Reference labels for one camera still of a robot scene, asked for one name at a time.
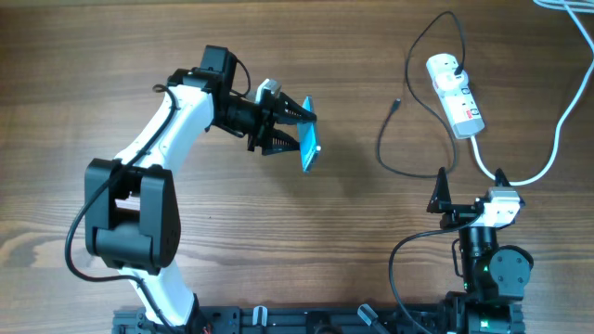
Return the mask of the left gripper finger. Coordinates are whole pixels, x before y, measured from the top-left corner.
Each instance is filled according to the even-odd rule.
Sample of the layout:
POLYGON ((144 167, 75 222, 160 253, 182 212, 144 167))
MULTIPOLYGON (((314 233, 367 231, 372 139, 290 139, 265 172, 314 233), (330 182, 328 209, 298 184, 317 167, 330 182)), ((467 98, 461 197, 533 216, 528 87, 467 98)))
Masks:
POLYGON ((300 143, 296 139, 278 129, 271 129, 270 132, 265 135, 264 141, 262 142, 262 154, 264 156, 291 152, 299 149, 300 143))
POLYGON ((279 124, 296 125, 316 122, 317 117, 314 112, 303 108, 285 93, 280 93, 275 98, 273 119, 279 124))

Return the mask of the turquoise screen Galaxy smartphone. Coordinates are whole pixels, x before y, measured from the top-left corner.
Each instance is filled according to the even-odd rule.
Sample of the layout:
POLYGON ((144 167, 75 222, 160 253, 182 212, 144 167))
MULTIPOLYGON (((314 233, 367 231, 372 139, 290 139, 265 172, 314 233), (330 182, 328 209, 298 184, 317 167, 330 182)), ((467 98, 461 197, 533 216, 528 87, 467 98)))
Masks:
POLYGON ((321 146, 317 138, 316 122, 298 123, 297 132, 303 172, 310 173, 321 152, 321 146))

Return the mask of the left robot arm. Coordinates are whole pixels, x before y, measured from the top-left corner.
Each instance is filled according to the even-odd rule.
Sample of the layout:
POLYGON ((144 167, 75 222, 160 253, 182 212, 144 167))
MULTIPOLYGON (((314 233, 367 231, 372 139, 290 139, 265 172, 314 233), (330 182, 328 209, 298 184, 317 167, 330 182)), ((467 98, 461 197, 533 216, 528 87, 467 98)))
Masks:
POLYGON ((309 172, 320 153, 311 97, 296 102, 267 79, 234 87, 239 59, 209 45, 199 66, 155 86, 163 101, 140 135, 110 160, 91 161, 84 206, 73 220, 87 251, 129 281, 143 302, 114 316, 117 333, 209 333, 213 326, 175 262, 181 220, 174 176, 199 135, 217 127, 264 155, 296 151, 309 172))

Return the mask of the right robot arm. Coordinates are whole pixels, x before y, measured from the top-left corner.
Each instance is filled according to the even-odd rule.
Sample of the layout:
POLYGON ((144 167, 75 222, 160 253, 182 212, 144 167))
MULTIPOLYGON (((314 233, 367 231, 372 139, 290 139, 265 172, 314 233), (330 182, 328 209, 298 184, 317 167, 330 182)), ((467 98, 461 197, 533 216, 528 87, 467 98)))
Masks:
POLYGON ((460 259, 456 275, 462 292, 450 291, 438 306, 439 333, 501 333, 526 331, 521 301, 534 267, 534 258, 518 246, 501 246, 497 232, 515 223, 524 200, 505 174, 473 204, 455 204, 446 171, 438 171, 427 212, 440 213, 440 230, 457 232, 460 259))

